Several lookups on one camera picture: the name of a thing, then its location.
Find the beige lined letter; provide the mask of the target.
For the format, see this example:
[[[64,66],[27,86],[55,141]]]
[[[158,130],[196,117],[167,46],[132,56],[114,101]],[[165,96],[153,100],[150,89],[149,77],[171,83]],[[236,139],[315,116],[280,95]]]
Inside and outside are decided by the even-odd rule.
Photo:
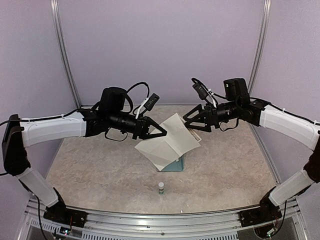
[[[201,146],[178,113],[167,118],[160,126],[167,131],[166,136],[142,140],[135,146],[157,170],[162,170],[182,155]]]
[[[194,129],[189,128],[188,131],[198,143],[202,140],[202,138],[197,134],[197,132]]]

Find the teal paper envelope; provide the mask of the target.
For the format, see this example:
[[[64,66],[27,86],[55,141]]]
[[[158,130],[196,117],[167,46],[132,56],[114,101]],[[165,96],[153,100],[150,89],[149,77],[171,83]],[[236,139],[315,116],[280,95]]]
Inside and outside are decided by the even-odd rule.
[[[162,170],[158,170],[158,172],[183,172],[185,168],[185,155],[183,154],[177,160],[168,164]]]

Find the small green white glue stick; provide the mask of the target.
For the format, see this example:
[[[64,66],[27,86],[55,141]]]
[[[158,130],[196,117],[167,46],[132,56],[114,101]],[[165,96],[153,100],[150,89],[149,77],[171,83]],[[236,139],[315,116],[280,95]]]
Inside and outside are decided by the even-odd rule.
[[[164,194],[164,187],[165,187],[165,184],[163,182],[159,182],[158,183],[158,193],[160,195],[163,195]]]

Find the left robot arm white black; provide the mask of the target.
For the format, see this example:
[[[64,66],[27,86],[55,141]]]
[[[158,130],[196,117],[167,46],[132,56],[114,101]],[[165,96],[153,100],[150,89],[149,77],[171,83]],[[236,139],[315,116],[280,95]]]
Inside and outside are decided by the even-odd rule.
[[[70,113],[43,118],[20,118],[17,114],[3,122],[6,126],[2,140],[3,167],[7,174],[16,177],[33,193],[57,221],[70,218],[64,201],[43,176],[32,169],[27,157],[27,147],[40,143],[108,134],[110,129],[131,134],[134,140],[148,140],[167,135],[167,131],[152,118],[143,114],[125,112],[124,104],[133,105],[128,90],[108,87],[102,91],[100,101],[92,108],[79,108]]]

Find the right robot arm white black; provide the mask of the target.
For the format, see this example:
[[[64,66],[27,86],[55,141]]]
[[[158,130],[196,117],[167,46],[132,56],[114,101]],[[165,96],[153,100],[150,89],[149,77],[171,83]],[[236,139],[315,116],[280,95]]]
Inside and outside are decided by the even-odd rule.
[[[221,129],[223,123],[235,119],[256,127],[263,127],[296,140],[312,151],[308,162],[288,180],[272,189],[260,201],[256,218],[266,222],[275,212],[275,207],[288,199],[302,194],[311,185],[320,181],[320,124],[279,108],[269,101],[251,97],[243,78],[224,80],[224,103],[218,103],[218,94],[213,93],[200,80],[192,78],[192,87],[199,98],[206,102],[197,105],[183,116],[188,129],[210,133],[212,128]]]

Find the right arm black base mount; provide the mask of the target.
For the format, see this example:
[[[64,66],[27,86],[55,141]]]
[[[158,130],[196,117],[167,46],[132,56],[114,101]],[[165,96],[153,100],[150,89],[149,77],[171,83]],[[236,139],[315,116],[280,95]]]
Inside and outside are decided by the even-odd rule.
[[[241,226],[248,227],[280,219],[282,213],[279,206],[274,205],[268,196],[264,196],[256,208],[239,212]]]

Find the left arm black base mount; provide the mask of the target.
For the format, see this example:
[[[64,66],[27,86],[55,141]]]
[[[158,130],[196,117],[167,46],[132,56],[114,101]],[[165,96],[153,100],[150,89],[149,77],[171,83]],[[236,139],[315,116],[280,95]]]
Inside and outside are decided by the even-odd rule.
[[[87,216],[87,212],[68,208],[62,201],[58,201],[51,207],[46,207],[43,215],[46,220],[79,228],[85,226]]]

